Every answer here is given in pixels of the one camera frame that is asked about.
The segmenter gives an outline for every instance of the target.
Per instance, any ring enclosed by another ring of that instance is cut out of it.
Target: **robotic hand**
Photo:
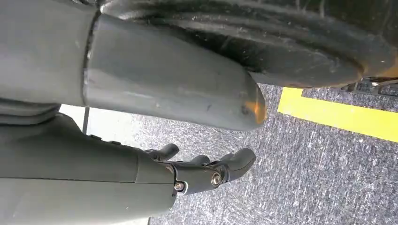
[[[174,144],[163,149],[146,150],[154,160],[168,160],[179,152]],[[218,188],[221,184],[243,176],[256,160],[250,149],[241,149],[235,154],[227,154],[221,159],[210,162],[205,155],[198,155],[190,162],[162,162],[174,173],[174,189],[184,195],[194,194]]]

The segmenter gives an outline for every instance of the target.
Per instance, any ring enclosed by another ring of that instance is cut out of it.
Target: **gray carpet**
[[[181,149],[175,160],[197,154],[215,159],[242,147],[258,156],[242,179],[179,197],[168,214],[151,218],[151,225],[398,224],[398,143],[280,114],[282,89],[262,89],[269,119],[252,132],[129,116],[125,144],[159,148],[172,142]],[[391,98],[327,89],[307,90],[304,96],[398,111]]]

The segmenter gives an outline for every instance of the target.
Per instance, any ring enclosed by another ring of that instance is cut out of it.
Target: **black tire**
[[[339,86],[388,69],[396,56],[392,44],[398,39],[394,11],[398,1],[105,0],[97,4],[106,14],[169,27],[239,62],[260,83]]]

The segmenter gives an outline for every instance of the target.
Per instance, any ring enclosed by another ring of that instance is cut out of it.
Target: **yellow floor line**
[[[398,142],[398,113],[302,97],[302,92],[284,88],[278,112]]]

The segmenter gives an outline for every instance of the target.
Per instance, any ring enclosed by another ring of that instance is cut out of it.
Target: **prosthetic hand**
[[[40,118],[24,117],[26,123]],[[30,125],[2,124],[0,143],[0,224],[113,224],[153,216],[171,208],[179,193],[243,176],[256,158],[241,149],[214,162],[203,155],[168,161],[179,151],[174,144],[142,151],[105,142],[60,113]]]
[[[174,144],[163,149],[146,150],[152,159],[165,160],[179,152]],[[174,173],[174,189],[181,194],[194,194],[218,188],[221,184],[243,176],[256,160],[250,149],[241,149],[235,154],[227,154],[220,160],[210,162],[205,155],[198,155],[189,162],[162,162]]]

